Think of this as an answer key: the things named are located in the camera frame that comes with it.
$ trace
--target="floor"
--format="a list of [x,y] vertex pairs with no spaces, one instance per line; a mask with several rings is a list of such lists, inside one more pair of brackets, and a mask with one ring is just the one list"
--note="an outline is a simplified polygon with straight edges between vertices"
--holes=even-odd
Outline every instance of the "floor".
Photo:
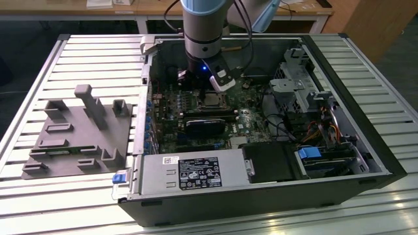
[[[155,31],[160,24],[149,25]],[[0,22],[0,57],[13,73],[12,81],[0,86],[0,138],[14,117],[25,92],[32,86],[38,70],[60,34],[127,34],[137,33],[135,22]],[[418,17],[376,64],[411,106],[418,109]]]

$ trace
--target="blue latch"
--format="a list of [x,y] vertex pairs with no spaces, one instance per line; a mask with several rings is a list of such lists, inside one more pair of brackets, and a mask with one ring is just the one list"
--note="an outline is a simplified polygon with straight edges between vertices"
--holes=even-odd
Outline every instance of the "blue latch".
[[113,184],[123,184],[123,183],[125,183],[125,173],[113,175],[112,183]]
[[318,147],[302,148],[298,151],[298,153],[299,153],[299,156],[300,156],[302,159],[303,158],[319,158],[319,157],[322,157]]

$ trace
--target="power supply label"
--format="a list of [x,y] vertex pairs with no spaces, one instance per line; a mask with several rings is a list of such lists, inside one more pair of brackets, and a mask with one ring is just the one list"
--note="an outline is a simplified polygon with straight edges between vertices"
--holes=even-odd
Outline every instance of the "power supply label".
[[217,158],[179,160],[179,188],[181,190],[220,186]]

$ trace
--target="wooden cabinet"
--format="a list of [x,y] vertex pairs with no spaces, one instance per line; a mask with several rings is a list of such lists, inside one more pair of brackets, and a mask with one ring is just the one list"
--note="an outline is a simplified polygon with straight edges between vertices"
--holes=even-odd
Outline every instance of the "wooden cabinet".
[[323,33],[346,33],[375,63],[418,12],[418,0],[328,0]]

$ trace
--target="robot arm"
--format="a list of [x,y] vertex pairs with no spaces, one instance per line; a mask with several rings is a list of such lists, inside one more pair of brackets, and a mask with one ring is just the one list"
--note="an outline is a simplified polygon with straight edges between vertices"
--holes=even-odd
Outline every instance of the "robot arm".
[[[229,69],[221,57],[221,30],[228,21],[244,26],[233,0],[180,0],[183,5],[183,32],[188,71],[211,73],[209,82],[217,92],[224,92],[235,85],[240,76],[237,68]],[[243,0],[252,30],[264,31],[279,6],[279,0]]]

